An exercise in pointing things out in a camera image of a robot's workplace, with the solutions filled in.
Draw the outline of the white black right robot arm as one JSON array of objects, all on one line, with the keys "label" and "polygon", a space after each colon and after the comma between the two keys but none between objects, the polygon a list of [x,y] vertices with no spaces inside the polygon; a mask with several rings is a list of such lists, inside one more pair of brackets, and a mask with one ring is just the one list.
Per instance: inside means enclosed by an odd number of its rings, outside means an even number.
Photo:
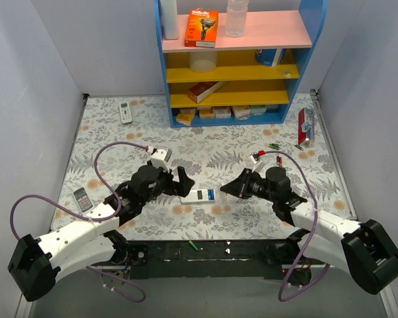
[{"label": "white black right robot arm", "polygon": [[286,247],[288,259],[301,263],[314,258],[351,275],[372,295],[398,278],[398,248],[380,223],[365,223],[318,211],[291,189],[291,181],[280,167],[267,169],[265,177],[243,169],[221,191],[240,199],[252,196],[272,202],[275,215],[294,227],[306,230]]}]

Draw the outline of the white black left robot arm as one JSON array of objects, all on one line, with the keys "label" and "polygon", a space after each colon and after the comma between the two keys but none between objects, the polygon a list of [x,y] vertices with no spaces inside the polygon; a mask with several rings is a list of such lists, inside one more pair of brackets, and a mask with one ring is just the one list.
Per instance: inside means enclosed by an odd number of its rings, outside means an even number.
[{"label": "white black left robot arm", "polygon": [[116,229],[141,214],[159,195],[186,197],[195,182],[182,166],[178,180],[171,171],[141,166],[88,215],[59,230],[34,238],[17,237],[8,271],[27,301],[45,296],[67,275],[100,262],[122,264],[128,256]]}]

